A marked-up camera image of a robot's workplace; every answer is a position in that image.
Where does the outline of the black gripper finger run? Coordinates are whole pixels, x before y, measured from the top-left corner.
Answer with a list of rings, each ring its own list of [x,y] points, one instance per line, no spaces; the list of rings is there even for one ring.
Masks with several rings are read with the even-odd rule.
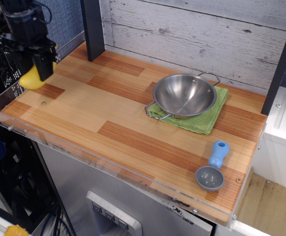
[[[59,62],[59,54],[57,46],[45,48],[34,54],[34,65],[39,74],[40,81],[46,81],[54,72],[57,63]]]

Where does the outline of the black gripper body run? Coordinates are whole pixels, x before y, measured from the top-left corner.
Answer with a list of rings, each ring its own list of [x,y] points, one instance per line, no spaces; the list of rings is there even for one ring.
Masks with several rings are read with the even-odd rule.
[[[43,7],[36,0],[0,0],[3,16],[10,33],[2,34],[2,43],[6,50],[17,53],[55,53],[56,43],[47,38],[47,24]]]

